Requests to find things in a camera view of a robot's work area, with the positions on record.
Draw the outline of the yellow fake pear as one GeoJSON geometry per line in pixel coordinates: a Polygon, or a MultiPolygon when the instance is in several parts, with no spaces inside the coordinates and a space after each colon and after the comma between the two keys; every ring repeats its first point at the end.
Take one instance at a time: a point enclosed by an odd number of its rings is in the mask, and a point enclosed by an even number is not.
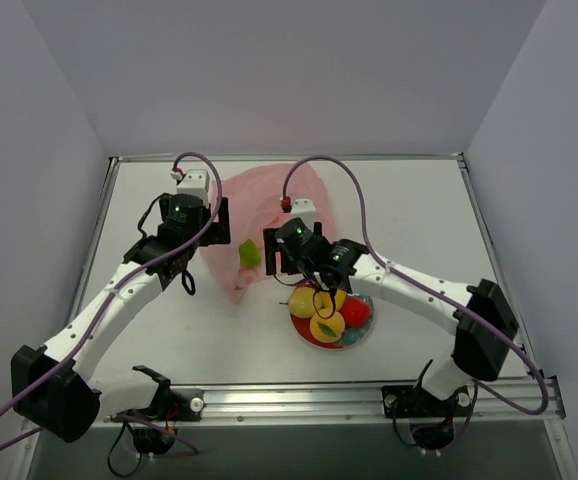
{"type": "Polygon", "coordinates": [[[296,288],[281,305],[286,306],[291,315],[303,319],[313,317],[322,308],[319,293],[305,286],[296,288]]]}

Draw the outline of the yellow fake mango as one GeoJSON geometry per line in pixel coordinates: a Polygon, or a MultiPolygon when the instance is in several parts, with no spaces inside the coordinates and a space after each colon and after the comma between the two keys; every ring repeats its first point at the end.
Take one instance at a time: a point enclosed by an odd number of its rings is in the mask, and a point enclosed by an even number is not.
{"type": "Polygon", "coordinates": [[[335,310],[339,311],[347,299],[347,293],[337,289],[332,295],[329,291],[319,291],[316,294],[316,306],[318,310],[335,310]]]}

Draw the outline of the pink plastic bag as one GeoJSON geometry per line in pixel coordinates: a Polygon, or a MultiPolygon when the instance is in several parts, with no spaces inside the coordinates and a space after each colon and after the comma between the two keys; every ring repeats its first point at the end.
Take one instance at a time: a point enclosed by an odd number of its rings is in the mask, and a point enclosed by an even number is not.
{"type": "Polygon", "coordinates": [[[263,230],[277,228],[289,218],[280,206],[288,164],[270,164],[245,170],[222,181],[223,196],[229,200],[231,242],[208,247],[201,255],[210,274],[232,303],[237,304],[248,288],[266,279],[263,230]],[[261,263],[242,268],[238,248],[247,239],[258,246],[261,263]]]}

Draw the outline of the orange fake peach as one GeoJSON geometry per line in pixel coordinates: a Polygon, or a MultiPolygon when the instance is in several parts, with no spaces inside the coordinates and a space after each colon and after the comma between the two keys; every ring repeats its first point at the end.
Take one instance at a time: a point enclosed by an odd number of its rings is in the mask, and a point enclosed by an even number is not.
{"type": "Polygon", "coordinates": [[[346,325],[338,311],[321,310],[310,319],[309,329],[316,341],[331,344],[341,339],[346,325]]]}

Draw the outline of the red fake strawberry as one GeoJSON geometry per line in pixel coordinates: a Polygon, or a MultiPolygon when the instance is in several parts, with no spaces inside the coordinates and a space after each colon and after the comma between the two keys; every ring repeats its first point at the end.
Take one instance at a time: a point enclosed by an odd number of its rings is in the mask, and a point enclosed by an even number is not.
{"type": "Polygon", "coordinates": [[[347,328],[358,329],[367,324],[371,318],[371,307],[356,297],[348,297],[340,309],[347,328]]]}

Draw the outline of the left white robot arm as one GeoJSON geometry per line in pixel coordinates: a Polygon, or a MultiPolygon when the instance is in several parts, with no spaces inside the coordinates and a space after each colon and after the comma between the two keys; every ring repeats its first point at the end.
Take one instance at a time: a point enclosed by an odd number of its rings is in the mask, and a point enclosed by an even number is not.
{"type": "Polygon", "coordinates": [[[162,218],[156,234],[143,235],[125,253],[105,287],[63,330],[38,348],[22,346],[11,360],[14,411],[67,443],[81,438],[113,404],[149,409],[164,396],[167,379],[149,368],[133,368],[122,394],[94,379],[94,370],[136,315],[175,279],[195,294],[188,265],[198,248],[231,240],[226,197],[218,196],[213,208],[185,193],[156,201],[162,218]]]}

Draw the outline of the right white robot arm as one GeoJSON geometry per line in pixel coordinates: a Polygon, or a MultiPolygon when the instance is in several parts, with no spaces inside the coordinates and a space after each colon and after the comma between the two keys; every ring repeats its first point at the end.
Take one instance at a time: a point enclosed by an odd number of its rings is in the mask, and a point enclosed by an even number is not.
{"type": "Polygon", "coordinates": [[[432,359],[412,395],[423,415],[474,380],[499,378],[518,322],[498,284],[451,282],[408,269],[349,239],[329,241],[319,223],[294,218],[263,231],[265,267],[300,273],[326,290],[379,299],[419,315],[452,335],[450,349],[432,359]]]}

